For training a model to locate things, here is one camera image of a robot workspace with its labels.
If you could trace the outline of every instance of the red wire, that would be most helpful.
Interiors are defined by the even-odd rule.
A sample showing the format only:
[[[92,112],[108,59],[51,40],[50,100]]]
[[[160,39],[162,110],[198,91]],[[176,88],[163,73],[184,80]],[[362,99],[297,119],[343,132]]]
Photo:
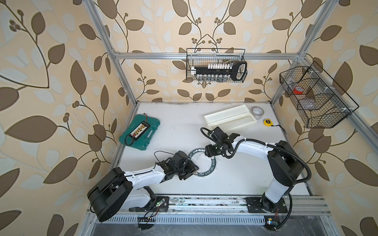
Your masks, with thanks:
[[[156,211],[155,215],[152,216],[152,217],[155,217],[158,214],[159,208],[160,208],[160,206],[158,206],[158,210]]]

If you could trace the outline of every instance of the dark floor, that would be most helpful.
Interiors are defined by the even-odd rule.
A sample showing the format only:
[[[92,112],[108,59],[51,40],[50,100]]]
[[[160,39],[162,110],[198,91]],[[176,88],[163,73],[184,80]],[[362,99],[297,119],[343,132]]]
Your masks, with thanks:
[[[133,224],[95,225],[92,236],[327,236],[320,219],[290,217],[278,232],[259,225],[154,225],[140,230]]]

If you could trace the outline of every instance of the ventilation grille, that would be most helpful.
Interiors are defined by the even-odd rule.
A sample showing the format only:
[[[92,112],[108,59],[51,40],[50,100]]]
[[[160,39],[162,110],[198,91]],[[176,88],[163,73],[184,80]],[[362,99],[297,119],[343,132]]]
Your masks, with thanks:
[[[263,216],[198,216],[198,215],[159,215],[154,217],[157,224],[205,224],[205,225],[265,225]],[[103,223],[137,224],[138,215],[116,214]]]

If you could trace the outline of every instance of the green tool case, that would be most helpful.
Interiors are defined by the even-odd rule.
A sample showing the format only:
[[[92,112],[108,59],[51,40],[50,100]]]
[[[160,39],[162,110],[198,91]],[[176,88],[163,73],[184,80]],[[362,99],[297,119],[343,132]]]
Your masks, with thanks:
[[[145,115],[138,114],[126,131],[119,137],[119,141],[125,146],[146,150],[159,125],[160,121],[158,119],[148,117],[146,120]]]

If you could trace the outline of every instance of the white plastic box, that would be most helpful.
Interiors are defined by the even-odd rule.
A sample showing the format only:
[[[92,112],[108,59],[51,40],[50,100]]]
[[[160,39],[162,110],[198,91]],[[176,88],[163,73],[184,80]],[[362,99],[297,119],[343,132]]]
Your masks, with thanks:
[[[224,111],[215,112],[204,116],[208,129],[220,127],[224,132],[232,131],[241,127],[254,125],[257,120],[251,114],[246,105],[233,107]]]

